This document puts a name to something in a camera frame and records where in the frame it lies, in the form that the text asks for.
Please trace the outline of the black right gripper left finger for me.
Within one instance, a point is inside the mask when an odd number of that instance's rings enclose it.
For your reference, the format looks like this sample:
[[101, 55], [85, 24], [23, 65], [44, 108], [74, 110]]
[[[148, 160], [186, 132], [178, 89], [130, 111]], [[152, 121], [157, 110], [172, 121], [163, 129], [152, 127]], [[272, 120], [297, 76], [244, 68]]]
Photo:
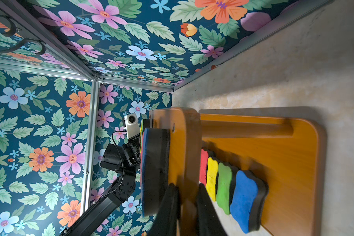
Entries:
[[176, 236], [177, 220], [180, 217], [179, 189], [169, 184], [161, 202], [156, 219], [149, 231], [149, 236]]

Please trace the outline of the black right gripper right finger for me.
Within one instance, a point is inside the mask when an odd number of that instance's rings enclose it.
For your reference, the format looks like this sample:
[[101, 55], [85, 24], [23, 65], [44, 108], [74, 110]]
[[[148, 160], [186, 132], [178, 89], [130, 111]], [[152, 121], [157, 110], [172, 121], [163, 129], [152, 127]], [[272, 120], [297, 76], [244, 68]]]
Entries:
[[197, 205], [197, 235], [198, 236], [226, 236], [226, 232], [220, 223], [215, 208], [207, 193], [205, 186], [199, 184], [196, 198]]

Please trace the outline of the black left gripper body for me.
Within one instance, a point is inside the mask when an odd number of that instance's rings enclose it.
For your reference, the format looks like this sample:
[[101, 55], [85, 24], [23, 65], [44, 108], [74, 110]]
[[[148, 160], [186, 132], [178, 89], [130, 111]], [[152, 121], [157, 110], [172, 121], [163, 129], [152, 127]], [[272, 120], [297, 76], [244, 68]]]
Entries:
[[130, 166], [140, 165], [140, 142], [128, 142], [122, 146], [126, 160]]

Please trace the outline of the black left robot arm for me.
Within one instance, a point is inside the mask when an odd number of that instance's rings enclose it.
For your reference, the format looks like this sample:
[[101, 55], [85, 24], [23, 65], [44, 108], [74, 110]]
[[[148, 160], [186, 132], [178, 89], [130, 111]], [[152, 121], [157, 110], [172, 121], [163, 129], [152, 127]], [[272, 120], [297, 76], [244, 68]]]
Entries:
[[99, 162], [101, 168], [118, 173], [120, 176], [111, 188], [90, 206], [77, 221], [64, 230], [62, 236], [90, 236], [103, 221], [135, 191], [136, 173], [140, 168], [139, 140], [122, 146], [109, 144]]

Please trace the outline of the blue eraser shelf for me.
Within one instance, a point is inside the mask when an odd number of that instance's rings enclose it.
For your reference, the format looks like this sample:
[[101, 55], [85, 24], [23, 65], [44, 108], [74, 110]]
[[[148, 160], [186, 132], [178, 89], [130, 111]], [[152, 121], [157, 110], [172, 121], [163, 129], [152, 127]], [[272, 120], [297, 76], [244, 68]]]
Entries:
[[168, 188], [170, 131], [146, 128], [142, 136], [141, 200], [143, 216], [156, 214]]

